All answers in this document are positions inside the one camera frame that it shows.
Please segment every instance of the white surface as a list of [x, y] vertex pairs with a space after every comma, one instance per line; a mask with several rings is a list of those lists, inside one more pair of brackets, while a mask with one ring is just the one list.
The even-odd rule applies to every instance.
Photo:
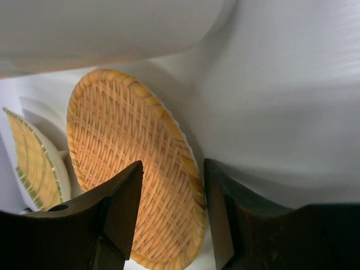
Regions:
[[0, 76], [184, 51], [226, 21], [235, 0], [5, 0]]
[[[359, 19], [359, 1], [242, 0], [214, 38], [117, 68], [166, 104], [200, 166], [214, 158], [259, 176], [244, 184], [288, 206], [359, 201]], [[27, 77], [23, 94], [39, 90], [65, 121], [67, 78], [83, 71], [72, 72]], [[212, 251], [197, 261], [215, 269], [203, 263]]]

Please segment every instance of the woven rim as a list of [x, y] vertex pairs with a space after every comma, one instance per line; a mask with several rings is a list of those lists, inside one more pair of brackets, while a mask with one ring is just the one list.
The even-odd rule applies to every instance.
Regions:
[[[19, 180], [25, 187], [36, 207], [41, 211], [47, 211], [55, 205], [69, 200], [70, 184], [69, 179], [66, 179], [68, 173], [66, 172], [62, 161], [59, 163], [61, 158], [58, 155], [55, 146], [35, 126], [28, 123], [26, 119], [5, 107], [3, 108], [3, 111], [7, 114], [13, 132], [18, 161], [16, 171]], [[24, 144], [19, 141], [20, 137], [23, 137], [22, 141]], [[26, 160], [25, 163], [28, 166], [22, 168], [20, 164], [22, 164], [22, 161], [24, 160]], [[63, 189], [61, 188], [59, 180], [63, 181]], [[44, 201], [44, 198], [41, 197], [41, 193], [44, 192], [43, 189], [46, 184], [55, 185], [57, 196], [48, 198]]]
[[188, 175], [188, 181], [191, 188], [193, 204], [193, 220], [192, 238], [185, 251], [179, 253], [173, 260], [163, 262], [159, 260], [152, 260], [142, 254], [132, 251], [131, 258], [137, 263], [149, 269], [185, 269], [197, 257], [200, 248], [203, 244], [205, 235], [205, 200], [203, 184], [199, 178], [197, 165], [194, 161], [192, 152], [184, 138], [179, 126], [174, 121], [170, 113], [162, 106], [161, 102], [154, 97], [151, 92], [137, 81], [134, 77], [121, 73], [116, 70], [95, 70], [85, 75], [78, 84], [76, 84], [73, 93], [69, 100], [69, 107], [67, 110], [67, 136], [70, 150], [70, 156], [73, 162], [75, 174], [78, 182], [84, 191], [89, 188], [83, 178], [81, 171], [81, 164], [77, 157], [77, 142], [75, 139], [75, 118], [77, 112], [77, 105], [79, 99], [83, 96], [84, 91], [94, 83], [110, 81], [120, 83], [133, 91], [138, 97], [145, 101], [145, 104], [151, 106], [155, 114], [163, 121], [165, 129], [176, 140], [177, 150], [182, 158], [184, 169]]

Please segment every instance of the wicker weave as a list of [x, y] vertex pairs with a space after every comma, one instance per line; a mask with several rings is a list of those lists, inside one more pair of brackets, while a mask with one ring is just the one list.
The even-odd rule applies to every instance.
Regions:
[[203, 186], [184, 135], [159, 100], [131, 76], [93, 71], [71, 95], [67, 136], [84, 191], [142, 160], [131, 257], [149, 269], [186, 268], [203, 243]]
[[16, 147], [20, 182], [38, 209], [47, 211], [70, 200], [68, 173], [55, 146], [31, 123], [3, 108]]

